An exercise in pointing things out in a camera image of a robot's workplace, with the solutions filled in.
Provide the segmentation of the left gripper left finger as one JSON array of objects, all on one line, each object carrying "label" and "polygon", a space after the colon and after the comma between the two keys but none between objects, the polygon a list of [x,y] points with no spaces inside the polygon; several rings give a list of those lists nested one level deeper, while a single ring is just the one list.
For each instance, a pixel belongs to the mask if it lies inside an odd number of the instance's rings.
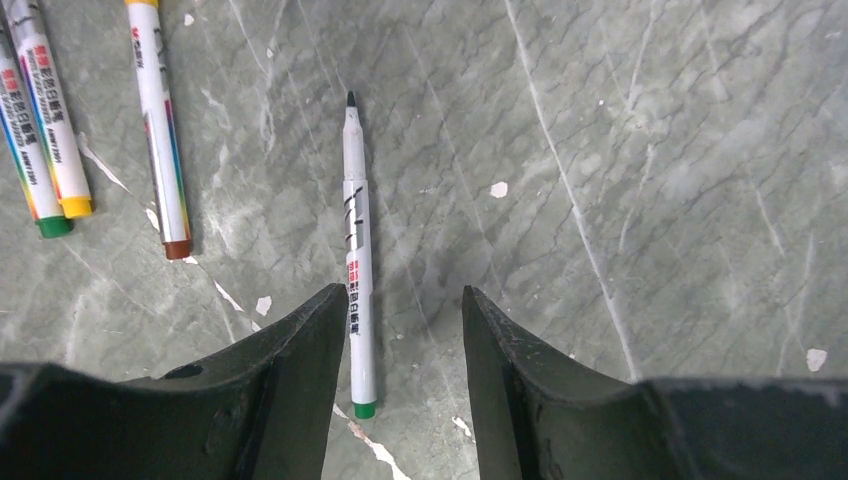
[{"label": "left gripper left finger", "polygon": [[317,479],[348,299],[330,284],[285,318],[159,378],[1,367],[5,479]]}]

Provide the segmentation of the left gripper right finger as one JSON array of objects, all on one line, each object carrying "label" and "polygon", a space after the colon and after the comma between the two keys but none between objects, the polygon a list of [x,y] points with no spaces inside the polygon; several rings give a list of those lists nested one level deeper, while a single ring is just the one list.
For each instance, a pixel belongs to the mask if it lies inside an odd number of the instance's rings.
[{"label": "left gripper right finger", "polygon": [[653,378],[590,369],[462,298],[484,479],[843,479],[843,379]]}]

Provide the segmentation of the white marker pen green tip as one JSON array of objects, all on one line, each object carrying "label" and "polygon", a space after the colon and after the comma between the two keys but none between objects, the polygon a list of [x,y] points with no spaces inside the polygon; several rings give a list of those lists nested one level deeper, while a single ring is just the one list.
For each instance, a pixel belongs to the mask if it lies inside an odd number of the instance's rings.
[{"label": "white marker pen green tip", "polygon": [[41,236],[53,239],[72,231],[53,189],[28,88],[8,36],[1,33],[1,123],[29,211]]}]

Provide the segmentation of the white marker pen orange tip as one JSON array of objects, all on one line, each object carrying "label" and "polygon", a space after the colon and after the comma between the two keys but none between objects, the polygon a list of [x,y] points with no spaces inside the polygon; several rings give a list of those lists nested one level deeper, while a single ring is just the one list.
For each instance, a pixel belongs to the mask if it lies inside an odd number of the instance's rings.
[{"label": "white marker pen orange tip", "polygon": [[90,216],[92,195],[39,3],[10,0],[4,1],[2,8],[29,89],[56,197],[66,217]]}]

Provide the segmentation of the white marker pen colourful label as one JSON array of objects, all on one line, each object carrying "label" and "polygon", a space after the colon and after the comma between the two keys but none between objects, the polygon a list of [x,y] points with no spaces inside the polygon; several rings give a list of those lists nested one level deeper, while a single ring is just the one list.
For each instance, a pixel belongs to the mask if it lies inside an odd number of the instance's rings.
[{"label": "white marker pen colourful label", "polygon": [[159,10],[139,4],[126,8],[160,239],[166,258],[180,260],[191,255],[192,236]]}]

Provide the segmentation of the yellow pen cap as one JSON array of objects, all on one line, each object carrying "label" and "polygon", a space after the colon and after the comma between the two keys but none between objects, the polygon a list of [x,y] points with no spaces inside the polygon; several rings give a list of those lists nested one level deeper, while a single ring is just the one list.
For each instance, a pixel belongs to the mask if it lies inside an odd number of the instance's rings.
[{"label": "yellow pen cap", "polygon": [[125,0],[124,3],[126,5],[135,5],[135,4],[147,5],[147,6],[151,6],[153,8],[158,9],[160,2],[159,2],[159,0]]}]

